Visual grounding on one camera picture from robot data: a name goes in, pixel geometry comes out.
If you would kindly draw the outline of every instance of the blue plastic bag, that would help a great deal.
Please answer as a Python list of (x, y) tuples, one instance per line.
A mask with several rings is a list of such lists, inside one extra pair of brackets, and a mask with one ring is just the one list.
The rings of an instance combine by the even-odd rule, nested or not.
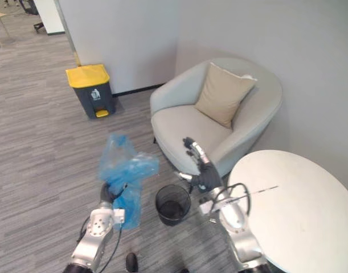
[(141, 219), (141, 181), (158, 173), (158, 158), (136, 153), (127, 136), (111, 134), (99, 164), (99, 178), (109, 184), (109, 190), (118, 194), (114, 208), (125, 209), (123, 229), (136, 228)]

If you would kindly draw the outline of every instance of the shoe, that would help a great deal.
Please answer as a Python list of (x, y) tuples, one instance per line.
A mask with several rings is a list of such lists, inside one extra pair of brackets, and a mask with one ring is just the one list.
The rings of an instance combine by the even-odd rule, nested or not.
[(138, 272), (137, 257), (134, 253), (129, 253), (126, 257), (126, 269), (128, 272)]

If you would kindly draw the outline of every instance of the yellow lid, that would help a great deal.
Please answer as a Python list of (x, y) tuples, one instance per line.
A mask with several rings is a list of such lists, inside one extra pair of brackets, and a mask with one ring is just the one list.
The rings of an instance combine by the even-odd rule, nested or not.
[(97, 118), (101, 118), (101, 117), (105, 117), (106, 115), (108, 115), (108, 111), (106, 110), (99, 110), (98, 112), (95, 113)]
[(70, 86), (74, 88), (90, 87), (109, 81), (109, 75), (102, 64), (66, 69), (66, 74)]

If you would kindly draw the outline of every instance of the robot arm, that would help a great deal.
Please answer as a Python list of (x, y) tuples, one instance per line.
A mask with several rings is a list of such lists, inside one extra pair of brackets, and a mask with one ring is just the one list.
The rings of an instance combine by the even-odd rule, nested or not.
[(228, 237), (234, 256), (236, 270), (240, 273), (270, 273), (267, 260), (256, 237), (248, 225), (248, 216), (238, 205), (238, 198), (230, 197), (222, 180), (203, 149), (191, 138), (183, 140), (188, 154), (198, 163), (200, 175), (179, 173), (179, 177), (189, 181), (191, 190), (197, 185), (199, 191), (208, 192), (210, 200), (202, 201), (200, 212), (218, 213), (218, 220)]
[(120, 194), (115, 196), (108, 188), (108, 184), (102, 186), (99, 205), (91, 212), (85, 234), (77, 244), (63, 273), (96, 272), (105, 245), (113, 235), (113, 225), (124, 223), (124, 210), (112, 209), (114, 199)]

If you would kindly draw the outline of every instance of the gray carpet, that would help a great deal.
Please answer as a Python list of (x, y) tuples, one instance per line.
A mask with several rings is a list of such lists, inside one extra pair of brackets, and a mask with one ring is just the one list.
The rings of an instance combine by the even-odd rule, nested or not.
[(32, 24), (38, 16), (3, 21), (13, 39), (3, 39), (0, 49), (0, 273), (63, 271), (81, 223), (98, 202), (97, 166), (111, 132), (128, 135), (137, 151), (159, 157), (160, 171), (143, 182), (141, 225), (123, 232), (105, 272), (123, 271), (131, 251), (140, 272), (178, 272), (184, 266), (191, 272), (233, 272), (216, 224), (198, 213), (198, 194), (180, 225), (167, 227), (157, 216), (156, 192), (185, 184), (152, 144), (152, 91), (120, 97), (115, 115), (90, 121), (67, 83), (64, 70), (75, 65), (66, 37), (37, 34)]

